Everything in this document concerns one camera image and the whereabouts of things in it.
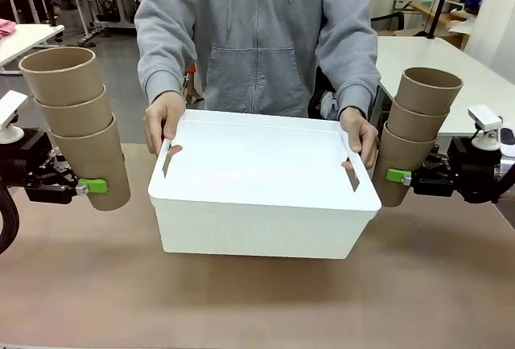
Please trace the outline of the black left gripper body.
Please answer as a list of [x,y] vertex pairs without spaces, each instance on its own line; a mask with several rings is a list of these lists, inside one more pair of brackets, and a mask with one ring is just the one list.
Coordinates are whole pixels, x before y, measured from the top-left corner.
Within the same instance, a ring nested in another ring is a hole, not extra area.
[[77,195],[77,178],[59,164],[63,160],[46,132],[27,128],[7,146],[7,186],[23,188],[32,202],[69,204]]

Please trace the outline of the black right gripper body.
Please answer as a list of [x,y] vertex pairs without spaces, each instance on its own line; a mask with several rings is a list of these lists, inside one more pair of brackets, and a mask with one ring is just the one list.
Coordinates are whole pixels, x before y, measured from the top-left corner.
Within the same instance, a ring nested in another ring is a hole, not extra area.
[[497,201],[497,152],[481,150],[470,138],[452,138],[445,154],[434,146],[425,160],[425,194],[450,197],[456,191],[468,203]]

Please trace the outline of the person's left hand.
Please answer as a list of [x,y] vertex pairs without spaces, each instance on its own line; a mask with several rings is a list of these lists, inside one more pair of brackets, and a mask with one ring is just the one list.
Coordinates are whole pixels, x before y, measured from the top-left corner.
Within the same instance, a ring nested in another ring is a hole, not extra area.
[[366,169],[374,166],[377,157],[379,137],[377,129],[353,107],[347,107],[340,114],[340,126],[348,135],[351,150],[360,155]]

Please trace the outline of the person's right hand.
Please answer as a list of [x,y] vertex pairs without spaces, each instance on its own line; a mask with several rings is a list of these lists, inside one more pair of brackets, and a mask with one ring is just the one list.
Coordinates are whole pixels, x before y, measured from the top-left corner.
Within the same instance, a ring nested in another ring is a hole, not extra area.
[[143,118],[148,150],[157,155],[163,140],[175,138],[179,120],[186,104],[177,92],[164,92],[146,109]]

